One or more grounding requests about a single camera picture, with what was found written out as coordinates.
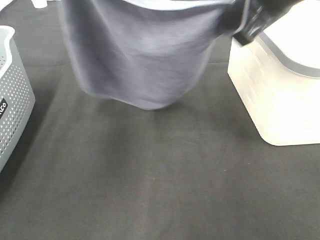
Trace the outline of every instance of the white plastic box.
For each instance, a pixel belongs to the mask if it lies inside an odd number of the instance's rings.
[[[249,45],[232,41],[228,74],[272,145],[320,143],[319,13],[305,0]]]
[[[16,147],[35,104],[14,33],[12,27],[0,26],[0,172]]]

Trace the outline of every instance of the perforated basket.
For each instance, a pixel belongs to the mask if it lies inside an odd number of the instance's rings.
[[[14,33],[12,27],[0,25],[0,171],[16,147],[35,104]]]

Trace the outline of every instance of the black fabric surface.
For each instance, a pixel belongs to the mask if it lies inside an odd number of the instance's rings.
[[[318,240],[320,148],[264,142],[221,39],[198,85],[143,111],[83,93],[57,2],[0,12],[36,104],[0,173],[1,240]]]

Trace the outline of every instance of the gray fabric bag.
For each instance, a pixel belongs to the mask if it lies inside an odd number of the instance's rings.
[[[80,87],[145,110],[200,79],[233,0],[63,0],[61,21]]]

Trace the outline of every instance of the basket label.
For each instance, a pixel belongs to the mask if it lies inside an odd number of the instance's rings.
[[[8,107],[7,101],[3,98],[2,101],[0,102],[0,119],[2,116],[5,114],[5,111]]]

